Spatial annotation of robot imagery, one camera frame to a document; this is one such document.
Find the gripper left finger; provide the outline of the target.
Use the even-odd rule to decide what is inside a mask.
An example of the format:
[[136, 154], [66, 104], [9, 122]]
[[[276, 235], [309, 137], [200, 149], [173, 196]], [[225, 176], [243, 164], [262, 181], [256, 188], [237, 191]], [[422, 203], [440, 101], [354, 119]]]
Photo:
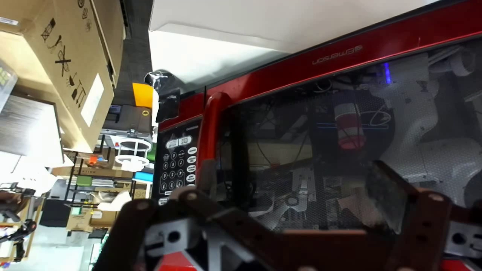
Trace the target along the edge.
[[199, 190], [125, 203], [92, 271], [282, 271], [280, 236]]

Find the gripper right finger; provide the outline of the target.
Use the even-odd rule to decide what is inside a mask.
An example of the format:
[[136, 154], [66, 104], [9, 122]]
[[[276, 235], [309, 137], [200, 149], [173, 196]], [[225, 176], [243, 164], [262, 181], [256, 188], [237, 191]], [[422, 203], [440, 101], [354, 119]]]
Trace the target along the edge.
[[417, 190], [383, 161], [366, 178], [368, 196], [396, 239], [389, 271], [481, 270], [481, 203], [460, 206], [434, 190]]

